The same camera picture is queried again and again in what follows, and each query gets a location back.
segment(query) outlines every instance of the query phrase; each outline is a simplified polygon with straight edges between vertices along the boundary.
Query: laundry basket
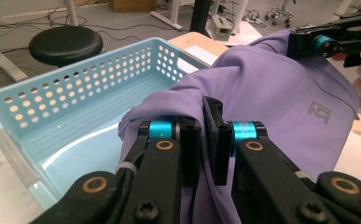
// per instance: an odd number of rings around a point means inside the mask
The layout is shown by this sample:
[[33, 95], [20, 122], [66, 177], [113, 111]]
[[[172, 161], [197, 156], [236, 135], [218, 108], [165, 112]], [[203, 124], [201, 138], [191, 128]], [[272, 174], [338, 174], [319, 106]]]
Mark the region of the laundry basket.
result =
[[115, 171], [120, 119], [185, 76], [179, 61], [205, 67], [150, 38], [0, 89], [0, 148], [44, 208], [84, 174]]

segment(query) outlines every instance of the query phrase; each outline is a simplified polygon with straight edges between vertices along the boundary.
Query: logo on purple fabric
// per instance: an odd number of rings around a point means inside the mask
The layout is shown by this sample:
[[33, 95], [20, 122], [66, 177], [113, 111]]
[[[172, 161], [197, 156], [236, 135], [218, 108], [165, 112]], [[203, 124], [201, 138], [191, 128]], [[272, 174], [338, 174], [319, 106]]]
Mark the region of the logo on purple fabric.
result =
[[317, 118], [322, 119], [325, 124], [328, 124], [331, 110], [319, 103], [316, 103], [315, 101], [312, 101], [311, 106], [309, 106], [308, 113], [314, 113]]

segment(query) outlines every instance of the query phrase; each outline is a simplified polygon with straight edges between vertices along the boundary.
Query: purple cloth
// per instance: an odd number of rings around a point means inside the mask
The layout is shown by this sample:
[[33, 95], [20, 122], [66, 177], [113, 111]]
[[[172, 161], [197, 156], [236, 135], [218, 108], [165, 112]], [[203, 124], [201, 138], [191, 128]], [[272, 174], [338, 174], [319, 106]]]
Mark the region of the purple cloth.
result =
[[240, 223], [230, 197], [234, 159], [226, 186], [216, 187], [210, 174], [203, 95], [223, 102], [225, 121], [262, 121], [273, 143], [314, 180], [333, 170], [356, 117], [358, 96], [326, 59], [287, 58], [290, 32], [277, 32], [249, 46], [227, 50], [211, 68], [148, 96], [122, 119], [118, 131], [123, 139], [122, 159], [143, 120], [181, 115], [200, 123], [200, 182], [196, 188], [182, 190], [181, 223]]

